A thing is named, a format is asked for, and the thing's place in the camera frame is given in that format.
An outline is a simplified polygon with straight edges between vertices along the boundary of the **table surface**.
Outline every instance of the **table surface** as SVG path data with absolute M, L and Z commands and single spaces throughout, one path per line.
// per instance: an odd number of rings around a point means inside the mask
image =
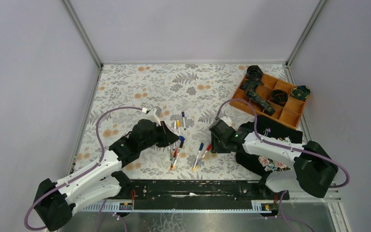
M 176 168 L 169 170 L 167 148 L 152 147 L 123 169 L 129 178 L 259 180 L 258 175 L 239 165 L 233 154 L 209 153 L 196 171 L 191 170 L 200 143 L 204 143 L 204 149 L 210 143 L 208 127 L 219 106 L 232 98 L 247 67 L 247 64 L 105 65 L 75 160 L 75 170 L 100 156 L 95 132 L 100 115 L 120 106 L 159 106 L 162 109 L 160 119 L 171 126 L 175 120 L 182 123 L 181 112 L 185 112 L 187 129 L 181 131 L 185 143 Z M 259 67 L 264 73 L 287 81 L 282 64 Z M 229 105 L 223 107 L 222 115 L 231 118 L 234 128 L 254 119 Z M 144 117 L 145 114 L 132 109 L 109 114 L 100 125 L 103 144 L 111 145 Z

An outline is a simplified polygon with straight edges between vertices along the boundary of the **gray wall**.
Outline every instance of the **gray wall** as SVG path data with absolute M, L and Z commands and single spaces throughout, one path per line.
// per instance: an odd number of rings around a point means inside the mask
M 318 0 L 72 0 L 104 62 L 286 60 Z
M 60 1 L 0 1 L 0 232 L 25 231 L 38 184 L 66 175 L 96 74 Z
M 328 1 L 292 70 L 312 90 L 314 139 L 350 172 L 341 197 L 351 228 L 371 231 L 371 0 Z

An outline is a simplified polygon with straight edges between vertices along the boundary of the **yellow marker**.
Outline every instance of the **yellow marker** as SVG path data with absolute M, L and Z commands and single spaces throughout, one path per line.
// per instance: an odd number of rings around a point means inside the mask
M 180 126 L 181 126 L 180 120 L 177 120 L 177 131 L 178 131 L 178 135 L 181 135 L 180 134 Z

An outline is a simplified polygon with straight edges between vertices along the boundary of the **divided wooden organizer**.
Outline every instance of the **divided wooden organizer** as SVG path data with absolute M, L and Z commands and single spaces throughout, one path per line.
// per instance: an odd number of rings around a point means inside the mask
M 238 89 L 235 91 L 233 99 L 242 99 L 247 101 L 252 107 L 255 109 L 258 115 L 265 115 L 271 118 L 274 121 L 277 121 L 289 128 L 296 129 L 300 122 L 300 118 L 302 116 L 303 110 L 305 109 L 305 104 L 308 98 L 305 101 L 301 101 L 291 97 L 291 91 L 295 87 L 291 83 L 286 81 L 277 79 L 273 76 L 267 75 L 264 73 L 262 76 L 262 82 L 264 83 L 263 86 L 258 86 L 255 90 L 259 96 L 263 99 L 267 100 L 267 102 L 275 109 L 275 113 L 270 116 L 264 112 L 264 109 L 257 103 L 251 101 L 245 94 L 245 91 L 241 89 L 241 85 L 248 79 L 244 77 L 241 81 Z M 288 93 L 288 101 L 286 102 L 285 106 L 282 107 L 270 101 L 270 94 L 274 89 L 281 89 Z M 240 101 L 231 101 L 229 103 L 231 106 L 240 109 L 244 112 L 247 112 L 251 115 L 254 115 L 251 108 L 247 106 L 244 102 Z

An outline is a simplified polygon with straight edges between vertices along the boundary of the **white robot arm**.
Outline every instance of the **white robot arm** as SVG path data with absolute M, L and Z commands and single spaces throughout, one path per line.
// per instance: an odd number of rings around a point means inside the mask
M 158 107 L 149 111 L 146 119 L 140 120 L 132 131 L 109 146 L 101 160 L 55 182 L 48 178 L 39 184 L 35 201 L 65 185 L 34 207 L 49 231 L 61 228 L 76 212 L 94 202 L 129 194 L 130 180 L 121 169 L 136 160 L 141 151 L 154 145 L 170 146 L 179 140 L 179 136 L 159 120 L 160 112 Z
M 210 127 L 212 135 L 218 143 L 229 151 L 245 152 L 247 154 L 264 156 L 281 162 L 291 168 L 283 172 L 267 172 L 260 183 L 273 192 L 283 190 L 304 190 L 312 196 L 323 198 L 338 172 L 338 167 L 330 162 L 306 153 L 298 152 L 295 148 L 312 151 L 326 158 L 330 157 L 323 148 L 314 141 L 308 144 L 292 144 L 274 138 L 259 135 L 253 128 L 240 127 L 235 131 L 221 119 L 215 121 Z

